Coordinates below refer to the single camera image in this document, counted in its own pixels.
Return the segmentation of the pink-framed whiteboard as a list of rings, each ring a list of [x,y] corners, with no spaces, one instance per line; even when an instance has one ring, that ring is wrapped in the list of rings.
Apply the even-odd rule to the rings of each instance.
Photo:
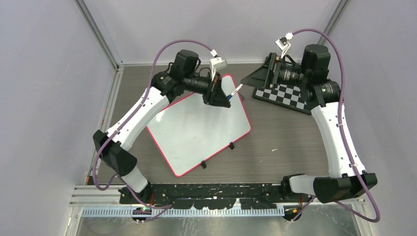
[[[147,125],[174,176],[187,174],[251,131],[241,95],[236,91],[240,88],[227,74],[222,78],[222,89],[231,96],[230,108],[206,105],[202,95],[187,92]]]

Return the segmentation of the white marker pen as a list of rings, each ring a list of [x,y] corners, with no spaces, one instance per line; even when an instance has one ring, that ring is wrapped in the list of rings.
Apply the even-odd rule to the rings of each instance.
[[[242,88],[243,84],[240,84],[239,86],[237,86],[235,88],[235,90],[233,92],[231,92],[231,95],[234,96],[236,93],[238,93],[238,91]]]

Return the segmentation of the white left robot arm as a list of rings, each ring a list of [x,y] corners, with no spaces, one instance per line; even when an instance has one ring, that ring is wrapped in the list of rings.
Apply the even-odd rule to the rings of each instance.
[[[152,76],[150,85],[139,100],[115,125],[105,132],[97,130],[93,135],[95,160],[100,159],[113,169],[128,190],[132,190],[133,199],[140,204],[150,199],[150,183],[140,172],[137,158],[129,150],[150,121],[185,91],[202,95],[206,105],[231,106],[222,89],[219,73],[219,70],[227,66],[227,61],[214,55],[209,61],[209,73],[206,76],[197,71],[200,64],[197,53],[180,50],[166,70]]]

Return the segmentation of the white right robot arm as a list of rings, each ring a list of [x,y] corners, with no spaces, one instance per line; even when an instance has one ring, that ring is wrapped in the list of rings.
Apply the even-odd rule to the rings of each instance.
[[[322,203],[358,198],[378,182],[355,152],[340,102],[341,88],[328,78],[329,62],[326,46],[310,44],[304,48],[300,63],[288,55],[280,58],[270,53],[262,66],[241,80],[242,84],[259,89],[274,89],[280,85],[299,88],[301,99],[320,131],[328,160],[328,176],[283,177],[281,197],[288,202],[293,202],[300,194],[315,196]]]

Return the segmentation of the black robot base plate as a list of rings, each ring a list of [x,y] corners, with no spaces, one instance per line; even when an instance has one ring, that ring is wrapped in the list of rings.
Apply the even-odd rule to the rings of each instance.
[[[119,193],[123,205],[144,202],[162,208],[210,210],[231,209],[236,203],[242,209],[272,209],[280,203],[294,203],[299,207],[312,198],[308,194],[290,193],[279,183],[154,183],[136,195],[127,187],[122,187]]]

